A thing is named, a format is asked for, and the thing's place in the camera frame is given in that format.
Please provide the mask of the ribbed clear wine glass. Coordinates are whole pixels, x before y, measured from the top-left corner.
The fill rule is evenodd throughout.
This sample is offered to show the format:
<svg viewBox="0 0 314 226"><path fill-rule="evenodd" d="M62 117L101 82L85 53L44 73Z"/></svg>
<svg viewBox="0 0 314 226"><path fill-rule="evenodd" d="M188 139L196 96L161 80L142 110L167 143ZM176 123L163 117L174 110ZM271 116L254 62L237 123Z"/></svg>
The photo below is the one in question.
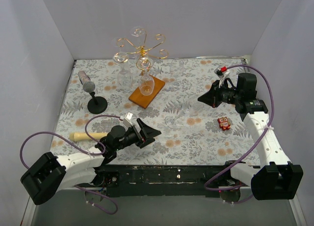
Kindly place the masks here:
<svg viewBox="0 0 314 226"><path fill-rule="evenodd" d="M133 75L130 71L128 62L119 64L120 71L117 75L118 84L122 89L129 89L133 85Z"/></svg>

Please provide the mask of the round clear wine glass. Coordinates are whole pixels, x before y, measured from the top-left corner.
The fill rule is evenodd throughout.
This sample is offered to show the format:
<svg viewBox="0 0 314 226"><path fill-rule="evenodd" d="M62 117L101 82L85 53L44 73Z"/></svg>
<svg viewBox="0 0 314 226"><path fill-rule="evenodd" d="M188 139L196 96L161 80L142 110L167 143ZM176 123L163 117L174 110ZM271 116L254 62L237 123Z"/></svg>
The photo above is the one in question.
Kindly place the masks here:
<svg viewBox="0 0 314 226"><path fill-rule="evenodd" d="M112 40L112 45L118 49L118 52L113 55L112 59L119 64L128 62L129 56L123 51L125 47L125 40L123 38L115 37Z"/></svg>

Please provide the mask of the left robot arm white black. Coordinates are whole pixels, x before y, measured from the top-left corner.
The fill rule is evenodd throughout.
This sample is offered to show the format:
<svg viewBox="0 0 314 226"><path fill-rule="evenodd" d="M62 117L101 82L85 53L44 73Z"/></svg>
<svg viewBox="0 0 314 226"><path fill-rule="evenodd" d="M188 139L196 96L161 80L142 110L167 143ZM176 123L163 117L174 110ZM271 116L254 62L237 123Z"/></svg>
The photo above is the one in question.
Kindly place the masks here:
<svg viewBox="0 0 314 226"><path fill-rule="evenodd" d="M81 150L70 155L55 156L44 153L34 164L27 168L21 183L35 205L50 200L60 190L82 183L101 186L104 174L97 168L116 158L117 151L136 145L144 148L161 135L161 131L146 125L140 118L137 130L134 124L128 128L115 125L89 150Z"/></svg>

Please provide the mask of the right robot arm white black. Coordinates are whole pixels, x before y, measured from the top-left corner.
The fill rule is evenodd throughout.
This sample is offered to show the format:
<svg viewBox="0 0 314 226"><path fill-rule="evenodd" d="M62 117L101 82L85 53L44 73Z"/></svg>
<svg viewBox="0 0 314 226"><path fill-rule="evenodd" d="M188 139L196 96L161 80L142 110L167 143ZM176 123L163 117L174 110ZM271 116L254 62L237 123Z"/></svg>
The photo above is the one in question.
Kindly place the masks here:
<svg viewBox="0 0 314 226"><path fill-rule="evenodd" d="M209 185L222 176L227 185L242 184L251 188L257 200L293 199L303 177L300 165L294 165L281 148L270 124L272 119L263 100L257 99L257 77L250 73L240 73L237 85L228 86L229 79L223 83L215 81L208 92L198 98L199 102L217 108L221 103L232 104L240 114L248 129L260 160L258 169L242 162L243 155L228 164L218 174L210 178L204 188L214 191Z"/></svg>

